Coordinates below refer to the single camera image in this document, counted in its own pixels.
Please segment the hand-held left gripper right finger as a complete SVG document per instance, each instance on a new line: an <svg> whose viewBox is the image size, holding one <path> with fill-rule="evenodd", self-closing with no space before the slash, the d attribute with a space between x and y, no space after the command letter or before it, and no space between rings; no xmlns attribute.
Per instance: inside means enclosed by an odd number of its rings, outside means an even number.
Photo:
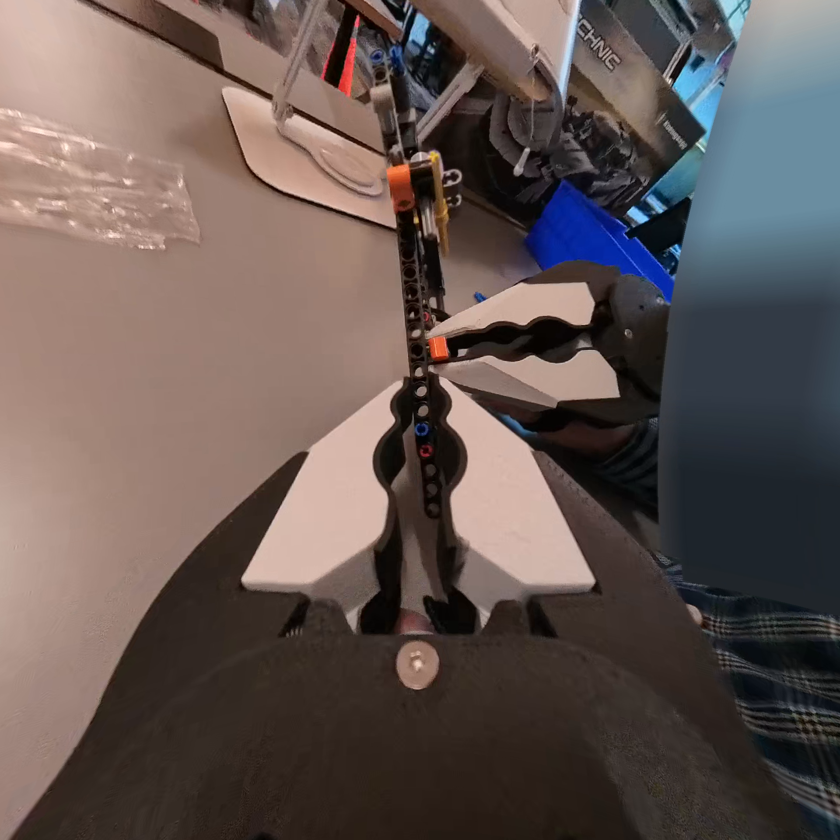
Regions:
<svg viewBox="0 0 840 840"><path fill-rule="evenodd" d="M441 386L466 451L449 502L457 588L469 599L592 591L593 572L530 447L456 386Z"/></svg>

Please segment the blue plaid shirt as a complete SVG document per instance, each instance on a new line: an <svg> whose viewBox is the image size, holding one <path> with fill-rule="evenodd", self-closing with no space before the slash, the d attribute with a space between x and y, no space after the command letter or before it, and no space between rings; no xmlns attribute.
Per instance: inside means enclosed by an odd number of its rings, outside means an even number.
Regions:
<svg viewBox="0 0 840 840"><path fill-rule="evenodd" d="M729 678L739 715L813 838L839 838L838 616L684 579L655 553Z"/></svg>

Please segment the blue plastic bin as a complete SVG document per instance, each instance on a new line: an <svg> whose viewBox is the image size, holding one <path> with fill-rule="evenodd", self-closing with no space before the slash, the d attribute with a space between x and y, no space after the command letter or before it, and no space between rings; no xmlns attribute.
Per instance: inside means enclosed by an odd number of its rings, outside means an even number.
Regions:
<svg viewBox="0 0 840 840"><path fill-rule="evenodd" d="M647 248L627 235L627 227L567 182L562 182L524 240L542 270L572 260L616 267L644 277L667 301L675 281Z"/></svg>

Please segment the black lego technic assembly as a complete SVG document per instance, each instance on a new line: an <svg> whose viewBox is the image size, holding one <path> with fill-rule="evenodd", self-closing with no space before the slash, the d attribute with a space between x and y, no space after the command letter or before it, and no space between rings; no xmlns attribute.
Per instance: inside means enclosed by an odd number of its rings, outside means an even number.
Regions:
<svg viewBox="0 0 840 840"><path fill-rule="evenodd" d="M418 120L399 45L371 53L371 105L385 148L385 183L395 212L406 351L412 392L414 447L423 508L441 517L445 473L438 464L442 397L434 377L429 334L445 320L442 258L448 254L450 212L460 204L459 171L447 171L440 153L421 150Z"/></svg>

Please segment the black lego set box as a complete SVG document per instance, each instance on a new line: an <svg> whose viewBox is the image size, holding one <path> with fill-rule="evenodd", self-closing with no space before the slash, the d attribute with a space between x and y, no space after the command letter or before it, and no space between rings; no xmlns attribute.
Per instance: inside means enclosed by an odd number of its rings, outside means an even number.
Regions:
<svg viewBox="0 0 840 840"><path fill-rule="evenodd" d="M705 133L603 2L581 3L563 110L498 92L487 117L490 193L525 225L562 183L623 217Z"/></svg>

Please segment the clear plastic bag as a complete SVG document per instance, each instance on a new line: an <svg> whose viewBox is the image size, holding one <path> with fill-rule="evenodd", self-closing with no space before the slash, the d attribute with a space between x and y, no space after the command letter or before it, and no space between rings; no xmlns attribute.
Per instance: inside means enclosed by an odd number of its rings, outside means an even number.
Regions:
<svg viewBox="0 0 840 840"><path fill-rule="evenodd" d="M1 221L136 249L202 238L181 165L7 108Z"/></svg>

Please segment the person's right hand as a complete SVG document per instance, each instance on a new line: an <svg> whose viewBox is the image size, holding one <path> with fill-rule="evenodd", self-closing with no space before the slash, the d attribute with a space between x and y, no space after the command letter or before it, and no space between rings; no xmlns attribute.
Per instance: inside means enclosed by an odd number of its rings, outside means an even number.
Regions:
<svg viewBox="0 0 840 840"><path fill-rule="evenodd" d="M598 427L574 418L556 427L557 423L543 421L539 413L526 414L519 423L541 444L592 459L606 459L614 455L637 431L636 424Z"/></svg>

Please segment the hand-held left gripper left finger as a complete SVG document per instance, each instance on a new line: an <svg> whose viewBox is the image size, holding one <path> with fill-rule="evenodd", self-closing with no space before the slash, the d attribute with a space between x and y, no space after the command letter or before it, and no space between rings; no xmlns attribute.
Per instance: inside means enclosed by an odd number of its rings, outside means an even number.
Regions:
<svg viewBox="0 0 840 840"><path fill-rule="evenodd" d="M386 490L375 447L394 424L384 389L310 447L241 583L252 592L302 593L362 607L379 590L374 546L385 530Z"/></svg>

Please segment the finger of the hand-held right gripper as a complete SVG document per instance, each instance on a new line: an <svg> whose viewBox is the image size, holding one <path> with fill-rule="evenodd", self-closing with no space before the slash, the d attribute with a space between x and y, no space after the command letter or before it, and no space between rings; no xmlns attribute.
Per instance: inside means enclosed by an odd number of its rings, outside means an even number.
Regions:
<svg viewBox="0 0 840 840"><path fill-rule="evenodd" d="M595 300L584 282L523 281L450 316L428 335L450 350L593 349Z"/></svg>
<svg viewBox="0 0 840 840"><path fill-rule="evenodd" d="M616 372L594 349L563 362L530 355L507 361L492 356L434 365L437 375L478 396L530 408L620 397Z"/></svg>

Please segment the white monitor stand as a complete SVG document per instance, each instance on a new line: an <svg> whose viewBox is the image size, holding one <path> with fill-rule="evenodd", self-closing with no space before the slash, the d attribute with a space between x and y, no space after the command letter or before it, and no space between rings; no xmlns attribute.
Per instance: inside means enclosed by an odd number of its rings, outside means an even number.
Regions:
<svg viewBox="0 0 840 840"><path fill-rule="evenodd" d="M306 115L292 101L328 2L309 2L270 100L239 87L222 91L239 149L253 175L279 193L394 230L385 156Z"/></svg>

